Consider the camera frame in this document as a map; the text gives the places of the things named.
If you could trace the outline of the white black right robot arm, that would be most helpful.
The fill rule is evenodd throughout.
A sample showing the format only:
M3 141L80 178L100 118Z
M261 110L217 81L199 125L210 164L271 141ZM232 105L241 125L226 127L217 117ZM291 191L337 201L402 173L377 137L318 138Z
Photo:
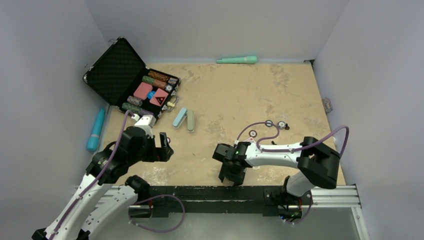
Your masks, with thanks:
M277 166L297 169L286 178L280 196L288 204L294 203L309 190L337 187L340 154L311 136L293 144L259 144L252 137L233 145L217 144L212 158L221 162L220 181L234 186L244 183L248 168Z

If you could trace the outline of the red white staple box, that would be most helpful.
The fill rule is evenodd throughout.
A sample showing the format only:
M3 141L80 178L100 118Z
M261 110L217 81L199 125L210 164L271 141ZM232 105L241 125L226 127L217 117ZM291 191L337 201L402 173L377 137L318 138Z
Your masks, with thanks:
M256 140L253 137L249 137L247 140L245 140L246 142L250 142L252 144L256 144Z

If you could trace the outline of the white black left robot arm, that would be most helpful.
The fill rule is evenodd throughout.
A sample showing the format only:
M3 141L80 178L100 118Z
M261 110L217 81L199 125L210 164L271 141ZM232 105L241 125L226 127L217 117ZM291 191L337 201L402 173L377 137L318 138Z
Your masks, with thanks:
M148 126L130 126L117 141L97 152L86 169L77 191L59 216L46 228L37 229L33 240L93 240L104 226L123 209L151 201L150 185L133 175L112 198L97 206L129 168L138 162L167 162L174 151L165 132L159 134L160 146Z

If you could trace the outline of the light blue stapler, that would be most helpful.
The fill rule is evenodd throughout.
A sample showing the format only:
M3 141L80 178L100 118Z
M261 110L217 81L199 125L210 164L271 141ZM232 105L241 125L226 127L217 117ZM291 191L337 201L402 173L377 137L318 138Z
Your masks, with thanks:
M175 129L178 129L181 124L184 122L184 120L187 118L188 110L185 107L182 107L176 117L174 118L172 122L172 126Z

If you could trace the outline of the green stapler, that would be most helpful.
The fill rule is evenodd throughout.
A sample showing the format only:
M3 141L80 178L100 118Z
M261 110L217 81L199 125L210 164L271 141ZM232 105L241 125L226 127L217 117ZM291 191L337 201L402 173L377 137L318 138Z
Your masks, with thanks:
M193 133L195 130L195 115L194 111L191 109L187 110L187 131Z

